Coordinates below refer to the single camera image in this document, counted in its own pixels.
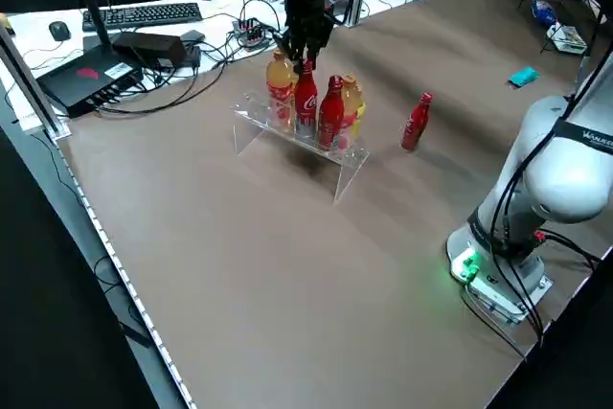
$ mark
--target brown table surface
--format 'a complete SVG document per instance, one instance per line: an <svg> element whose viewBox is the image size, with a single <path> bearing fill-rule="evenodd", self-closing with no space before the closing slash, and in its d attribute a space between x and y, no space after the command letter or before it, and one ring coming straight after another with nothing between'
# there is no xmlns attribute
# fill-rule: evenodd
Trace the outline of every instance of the brown table surface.
<svg viewBox="0 0 613 409"><path fill-rule="evenodd" d="M420 0L333 33L320 91L332 73L357 74L372 153L336 206L333 164L269 134L235 154L231 106L264 88L269 56L172 110L71 123L60 146L199 407L489 401L518 357L463 305L445 239L493 185L527 107L565 93L579 66L539 53L542 31L518 1ZM528 65L540 80L509 88ZM430 125L410 154L399 127L422 91L434 94ZM610 219L564 232L602 254ZM543 255L548 318L587 272L559 248ZM533 340L525 325L514 335Z"/></svg>

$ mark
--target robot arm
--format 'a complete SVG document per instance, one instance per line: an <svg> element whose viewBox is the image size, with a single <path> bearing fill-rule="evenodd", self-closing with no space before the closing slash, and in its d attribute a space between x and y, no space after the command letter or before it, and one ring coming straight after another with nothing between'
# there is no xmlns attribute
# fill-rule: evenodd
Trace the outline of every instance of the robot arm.
<svg viewBox="0 0 613 409"><path fill-rule="evenodd" d="M316 67L319 51L328 44L334 27L331 11L326 11L326 0L285 0L287 31L275 37L281 48L298 70L306 57Z"/></svg>
<svg viewBox="0 0 613 409"><path fill-rule="evenodd" d="M495 186L447 241L454 278L471 283L471 290L481 300L515 323L526 316L516 292L525 288L536 304L552 284L542 259L532 252L534 233L546 221L577 223L597 216L613 191L613 57L609 56L570 114L571 125L560 120L567 105L565 98L551 96L530 107ZM571 127L574 135L558 134L560 125ZM552 128L556 136L526 167L511 196L510 247L501 248L505 234L502 214L494 225L495 241L489 238L495 209L511 177ZM492 245L498 247L498 263L491 254ZM474 254L479 255L479 273L469 282L463 259Z"/></svg>

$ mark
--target computer mouse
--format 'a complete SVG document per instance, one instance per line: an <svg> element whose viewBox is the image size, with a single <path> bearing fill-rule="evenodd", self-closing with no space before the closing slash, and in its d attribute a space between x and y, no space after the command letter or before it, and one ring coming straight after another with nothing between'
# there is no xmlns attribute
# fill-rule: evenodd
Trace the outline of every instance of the computer mouse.
<svg viewBox="0 0 613 409"><path fill-rule="evenodd" d="M63 21L54 21L51 23L49 25L49 32L56 42L63 42L70 38L70 30Z"/></svg>

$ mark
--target coca-cola bottle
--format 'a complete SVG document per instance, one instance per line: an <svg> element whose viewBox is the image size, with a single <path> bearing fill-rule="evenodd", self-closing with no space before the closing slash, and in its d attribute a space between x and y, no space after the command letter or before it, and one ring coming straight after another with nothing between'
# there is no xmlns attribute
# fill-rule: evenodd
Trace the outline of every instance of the coca-cola bottle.
<svg viewBox="0 0 613 409"><path fill-rule="evenodd" d="M345 104L341 96L343 78L329 78L328 93L319 108L319 128L317 130L317 145L321 150L329 150L334 138L338 135L343 123Z"/></svg>
<svg viewBox="0 0 613 409"><path fill-rule="evenodd" d="M409 120L406 122L404 128L404 135L402 136L402 142L400 145L406 150L415 150L420 141L420 137L425 130L425 126L428 125L428 115L430 112L430 103L432 102L432 95L429 93L423 93L421 95L421 102L415 110L411 113Z"/></svg>
<svg viewBox="0 0 613 409"><path fill-rule="evenodd" d="M317 117L317 86L313 80L313 64L303 63L303 72L298 77L294 93L296 106L296 134L302 138L315 139Z"/></svg>

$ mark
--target coca-cola logo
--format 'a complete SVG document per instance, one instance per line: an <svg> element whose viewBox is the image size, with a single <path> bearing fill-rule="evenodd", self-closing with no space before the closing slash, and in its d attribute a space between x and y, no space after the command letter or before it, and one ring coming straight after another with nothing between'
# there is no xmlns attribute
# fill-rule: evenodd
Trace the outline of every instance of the coca-cola logo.
<svg viewBox="0 0 613 409"><path fill-rule="evenodd" d="M305 109L312 109L313 107L315 107L317 105L317 102L315 101L315 97L311 96L310 98L308 98L305 103L303 104L303 107Z"/></svg>

